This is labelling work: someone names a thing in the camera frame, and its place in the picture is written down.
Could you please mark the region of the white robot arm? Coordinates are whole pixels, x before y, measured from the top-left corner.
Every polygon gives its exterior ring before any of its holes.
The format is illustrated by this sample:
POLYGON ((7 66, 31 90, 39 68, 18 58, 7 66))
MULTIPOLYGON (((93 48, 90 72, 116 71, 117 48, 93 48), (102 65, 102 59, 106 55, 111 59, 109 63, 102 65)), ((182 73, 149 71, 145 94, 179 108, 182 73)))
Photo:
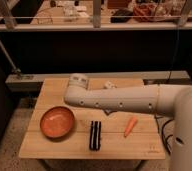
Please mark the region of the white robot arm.
POLYGON ((152 84, 89 90, 84 74, 72 74, 64 95, 68 105, 159 114, 175 119, 169 171, 192 171, 192 85, 152 84))

